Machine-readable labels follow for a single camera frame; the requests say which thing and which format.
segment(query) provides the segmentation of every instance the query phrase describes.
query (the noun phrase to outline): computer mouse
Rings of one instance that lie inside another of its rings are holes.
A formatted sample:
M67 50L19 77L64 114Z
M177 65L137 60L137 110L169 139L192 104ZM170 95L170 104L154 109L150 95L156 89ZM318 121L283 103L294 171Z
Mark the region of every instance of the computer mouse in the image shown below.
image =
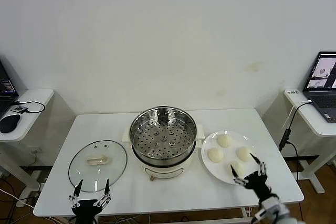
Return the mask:
M19 120L20 115L9 115L6 116L5 118L2 118L0 121L0 132L1 133L12 132L16 128Z

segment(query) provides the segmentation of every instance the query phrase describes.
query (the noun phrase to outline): steamed bun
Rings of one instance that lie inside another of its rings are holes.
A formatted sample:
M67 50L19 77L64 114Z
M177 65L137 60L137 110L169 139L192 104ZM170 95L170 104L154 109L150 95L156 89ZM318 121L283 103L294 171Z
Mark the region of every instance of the steamed bun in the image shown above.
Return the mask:
M227 134L221 134L217 136L217 143L221 147L230 147L232 145L232 137Z
M233 176L231 166L236 171L238 177L242 177L244 175L244 173L245 173L244 164L242 164L239 161L232 161L231 163L228 164L227 171L229 172L229 174L231 174Z
M210 150L208 150L208 158L214 163L219 163L223 160L224 154L218 148L211 148Z
M249 147L241 147L236 150L237 156L239 157L240 160L244 162L252 160L252 156L250 155L250 153L253 154L253 152Z

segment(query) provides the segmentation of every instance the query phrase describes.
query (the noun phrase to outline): laptop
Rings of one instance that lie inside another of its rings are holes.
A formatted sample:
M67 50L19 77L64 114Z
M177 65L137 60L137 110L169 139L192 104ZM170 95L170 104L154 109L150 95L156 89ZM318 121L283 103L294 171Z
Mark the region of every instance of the laptop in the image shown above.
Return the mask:
M0 118L6 113L17 97L18 93L0 62Z
M303 93L328 123L336 123L336 52L319 52Z

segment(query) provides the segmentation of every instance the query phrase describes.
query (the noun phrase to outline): white side table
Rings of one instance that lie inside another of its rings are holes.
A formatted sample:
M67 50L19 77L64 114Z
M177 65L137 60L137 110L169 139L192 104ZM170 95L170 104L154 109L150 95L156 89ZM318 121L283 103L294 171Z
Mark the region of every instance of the white side table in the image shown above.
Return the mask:
M286 89L285 96L291 104L297 104L296 108L299 106L299 102L307 100L307 98L298 89ZM299 108L298 112L315 135L320 137L336 137L336 124L327 123L312 104L302 106ZM323 194L325 192L324 188L317 179L315 172L324 164L330 162L335 156L336 148L329 148L321 153L321 155L310 165L307 161L300 161L304 170L299 173L299 180L309 179L315 188L315 191L318 194Z
M53 97L54 91L52 89L30 89L19 92L18 101L20 102L29 102L36 101L44 104L45 106ZM43 107L39 104L29 103L25 104L31 111L41 110ZM3 117L17 114L8 110ZM40 113L24 113L21 115L20 121L17 124L17 128L9 133L0 133L0 142L18 142L22 140L32 125L35 123L36 119L39 117ZM22 181L26 188L22 191L20 198L27 198L32 191L42 190L43 184L40 185L36 181L41 171L36 170L30 176L24 170L22 170L15 162L15 160L8 156L5 151L0 148L0 166L6 169L13 176ZM16 204L17 207L23 207L24 205L18 201Z

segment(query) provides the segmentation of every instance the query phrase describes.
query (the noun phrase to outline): stainless steel steamer basket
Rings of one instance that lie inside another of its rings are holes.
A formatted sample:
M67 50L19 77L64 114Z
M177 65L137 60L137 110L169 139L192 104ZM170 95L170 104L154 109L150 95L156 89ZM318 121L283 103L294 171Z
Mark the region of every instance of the stainless steel steamer basket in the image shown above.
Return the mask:
M188 113L159 106L134 119L130 140L141 161L155 167L171 167L191 155L196 145L196 133L196 123Z

